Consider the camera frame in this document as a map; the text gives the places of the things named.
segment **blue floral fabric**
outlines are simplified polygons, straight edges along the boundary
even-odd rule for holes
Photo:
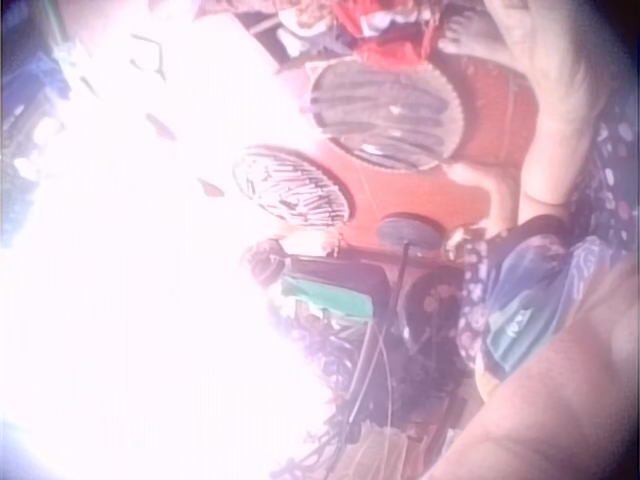
[[[594,272],[638,244],[638,92],[613,96],[566,228],[539,217],[465,245],[458,347],[474,368],[505,378],[563,326]]]

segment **red floor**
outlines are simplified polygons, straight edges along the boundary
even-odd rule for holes
[[[475,59],[434,58],[434,63],[456,86],[465,109],[467,131],[456,156],[520,165],[533,136],[537,108],[524,80]],[[287,73],[282,81],[302,102],[309,88],[306,73]],[[327,141],[309,145],[306,152],[351,191],[355,215],[343,234],[354,246],[380,248],[375,229],[393,213],[420,214],[446,230],[477,222],[487,214],[484,192],[458,186],[440,170],[427,175],[383,172],[350,158]]]

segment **leg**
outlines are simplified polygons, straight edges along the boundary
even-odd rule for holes
[[[597,51],[591,48],[601,26],[576,1],[486,4],[540,106],[522,170],[519,222],[541,214],[563,217],[610,85],[604,64],[594,65]]]
[[[452,55],[469,55],[519,70],[498,25],[486,11],[469,10],[451,18],[445,25],[438,47]]]

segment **green object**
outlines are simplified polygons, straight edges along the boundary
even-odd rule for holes
[[[373,318],[373,302],[363,293],[289,276],[284,276],[281,284],[285,297],[295,297],[353,319]]]

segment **person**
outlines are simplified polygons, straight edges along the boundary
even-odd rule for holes
[[[501,53],[465,52],[475,13],[451,20],[440,47],[517,65],[540,113],[519,188],[486,166],[446,168],[491,197],[460,328],[488,401],[426,478],[603,478],[637,438],[637,92],[609,94],[581,41],[596,36],[584,4],[486,6]]]
[[[495,167],[446,168],[491,199],[486,239],[465,247],[458,334],[485,399],[566,324],[597,270],[637,249],[638,205],[637,90],[598,64],[603,44],[613,46],[605,27],[576,2],[487,7],[449,19],[439,47],[523,73],[540,114],[520,185]],[[593,39],[598,48],[578,51]]]

